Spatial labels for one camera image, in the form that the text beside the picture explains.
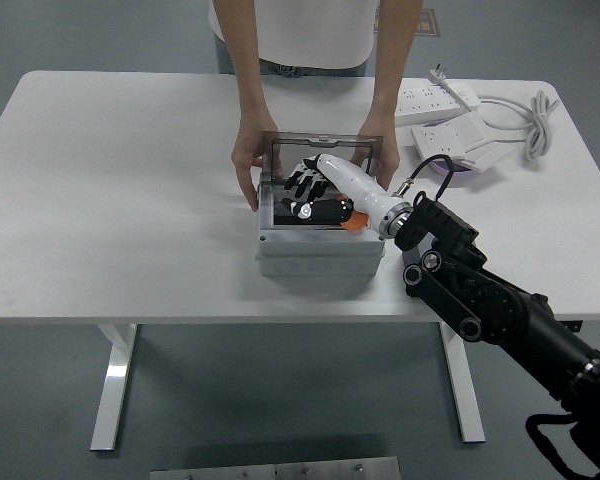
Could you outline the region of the person's left hand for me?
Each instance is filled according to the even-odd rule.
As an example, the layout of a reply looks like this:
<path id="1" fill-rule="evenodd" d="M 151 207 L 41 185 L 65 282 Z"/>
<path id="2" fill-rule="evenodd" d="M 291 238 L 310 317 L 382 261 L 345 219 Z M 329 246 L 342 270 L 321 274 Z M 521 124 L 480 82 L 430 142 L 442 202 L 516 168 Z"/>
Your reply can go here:
<path id="1" fill-rule="evenodd" d="M 376 168 L 376 181 L 384 190 L 388 190 L 400 164 L 394 116 L 370 112 L 359 129 L 358 135 L 382 138 Z"/>

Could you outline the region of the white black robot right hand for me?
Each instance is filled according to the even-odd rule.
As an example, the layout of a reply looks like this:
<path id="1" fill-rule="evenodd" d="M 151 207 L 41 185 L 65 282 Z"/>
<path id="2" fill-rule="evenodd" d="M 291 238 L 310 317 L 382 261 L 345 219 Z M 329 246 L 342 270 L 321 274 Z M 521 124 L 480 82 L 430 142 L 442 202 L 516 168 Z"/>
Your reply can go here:
<path id="1" fill-rule="evenodd" d="M 284 184 L 281 207 L 302 224 L 360 230 L 393 238 L 411 207 L 387 193 L 360 167 L 331 154 L 305 158 Z"/>

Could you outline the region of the person's right hand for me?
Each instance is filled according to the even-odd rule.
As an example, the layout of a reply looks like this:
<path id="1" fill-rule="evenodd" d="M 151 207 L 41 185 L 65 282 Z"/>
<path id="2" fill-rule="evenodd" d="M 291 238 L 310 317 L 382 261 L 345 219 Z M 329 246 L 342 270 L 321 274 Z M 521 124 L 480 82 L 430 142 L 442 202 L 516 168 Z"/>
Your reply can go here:
<path id="1" fill-rule="evenodd" d="M 258 210 L 259 200 L 252 179 L 252 169 L 262 166 L 263 133 L 277 130 L 268 110 L 241 114 L 231 161 L 240 190 L 253 212 Z"/>

